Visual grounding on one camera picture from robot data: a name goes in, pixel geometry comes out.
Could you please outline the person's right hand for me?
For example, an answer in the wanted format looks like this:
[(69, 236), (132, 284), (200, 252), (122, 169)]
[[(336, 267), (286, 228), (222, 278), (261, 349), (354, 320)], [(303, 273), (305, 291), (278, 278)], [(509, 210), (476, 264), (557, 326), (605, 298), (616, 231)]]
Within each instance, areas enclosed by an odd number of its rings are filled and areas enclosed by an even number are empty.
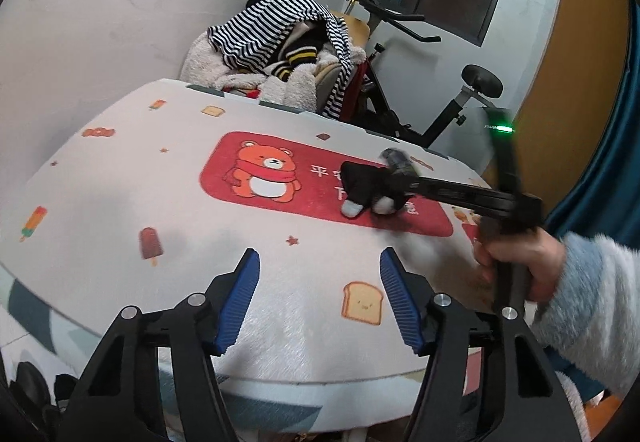
[(566, 248), (542, 228), (520, 235), (497, 236), (493, 240), (476, 240), (474, 257), (480, 275), (492, 283), (497, 262), (527, 266), (532, 279), (527, 299), (534, 303), (551, 300), (563, 274)]

